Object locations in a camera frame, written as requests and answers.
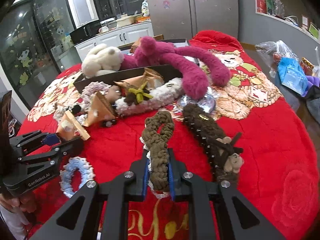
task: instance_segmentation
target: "human hand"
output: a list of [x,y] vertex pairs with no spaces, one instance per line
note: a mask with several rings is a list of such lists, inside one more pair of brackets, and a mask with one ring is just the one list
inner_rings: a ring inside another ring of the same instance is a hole
[[15,213],[14,207],[20,207],[22,212],[32,213],[36,210],[36,199],[33,192],[27,192],[17,197],[7,197],[0,194],[0,204],[8,211]]

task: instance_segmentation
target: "rose pattern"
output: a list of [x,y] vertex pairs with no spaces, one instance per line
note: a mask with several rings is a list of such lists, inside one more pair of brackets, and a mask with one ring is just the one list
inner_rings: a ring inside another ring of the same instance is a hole
[[310,174],[291,170],[284,179],[282,193],[276,195],[271,212],[284,227],[295,228],[309,217],[317,199],[317,186]]
[[73,82],[81,74],[81,70],[71,73],[69,76],[55,79],[44,90],[41,98],[35,103],[28,114],[28,121],[36,122],[41,116],[53,114],[55,104],[72,105],[79,100],[80,94]]

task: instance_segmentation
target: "kitchen counter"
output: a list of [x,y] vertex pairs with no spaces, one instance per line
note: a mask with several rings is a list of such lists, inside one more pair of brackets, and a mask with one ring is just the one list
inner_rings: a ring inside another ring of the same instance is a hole
[[106,44],[108,47],[119,47],[131,44],[144,36],[154,36],[151,21],[131,24],[104,33],[99,33],[92,38],[75,45],[75,48],[81,61],[83,61],[88,52],[99,44]]
[[103,33],[98,33],[96,34],[95,36],[93,36],[92,38],[88,39],[88,40],[85,40],[83,42],[87,42],[87,41],[90,41],[92,39],[95,39],[99,36],[102,36],[102,35],[105,35],[105,34],[109,34],[109,33],[112,33],[112,32],[115,32],[115,31],[119,31],[119,30],[122,30],[122,29],[125,29],[125,28],[129,28],[129,27],[132,27],[132,26],[138,26],[138,25],[143,25],[143,24],[148,24],[148,23],[151,23],[151,20],[147,20],[147,21],[144,21],[142,23],[135,23],[135,24],[131,24],[131,25],[127,25],[127,26],[123,26],[123,27],[120,27],[120,28],[115,28],[114,30],[111,30],[111,31],[107,31],[107,32],[103,32]]

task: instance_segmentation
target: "blue gripper pad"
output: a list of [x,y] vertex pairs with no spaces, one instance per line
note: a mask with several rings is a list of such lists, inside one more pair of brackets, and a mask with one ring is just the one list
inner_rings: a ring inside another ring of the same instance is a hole
[[173,174],[172,174],[172,167],[171,167],[171,163],[169,162],[168,164],[168,179],[169,179],[169,189],[170,189],[170,195],[171,195],[171,199],[172,201],[175,200],[176,195],[175,195],[175,191],[174,191],[174,182],[173,182]]
[[51,146],[60,143],[60,139],[58,136],[56,136],[55,133],[52,133],[48,134],[46,138],[42,141],[42,143]]
[[146,166],[144,168],[143,188],[142,188],[143,199],[145,199],[146,195],[147,195],[147,188],[148,188],[148,182],[149,182],[149,171],[148,171],[149,162],[150,162],[150,160],[147,159],[147,164],[146,164]]

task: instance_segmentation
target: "white kitchen cabinet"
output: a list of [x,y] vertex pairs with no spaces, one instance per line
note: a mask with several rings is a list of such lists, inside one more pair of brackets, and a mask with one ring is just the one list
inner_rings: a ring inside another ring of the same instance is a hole
[[151,23],[130,26],[119,31],[123,34],[125,44],[135,42],[140,37],[153,36],[153,29]]
[[93,49],[95,46],[97,46],[97,41],[95,38],[90,39],[88,41],[84,41],[84,42],[75,46],[81,61],[84,60],[84,58],[87,56],[88,52],[91,49]]
[[140,25],[132,25],[121,28],[120,30],[107,32],[84,41],[75,46],[81,61],[87,56],[88,52],[97,46],[104,43],[109,47],[119,47],[131,42],[137,41],[140,37],[153,36],[153,29],[151,23],[145,23]]
[[121,45],[125,45],[122,30],[98,36],[96,37],[96,41],[98,44],[107,44],[108,47],[118,47]]

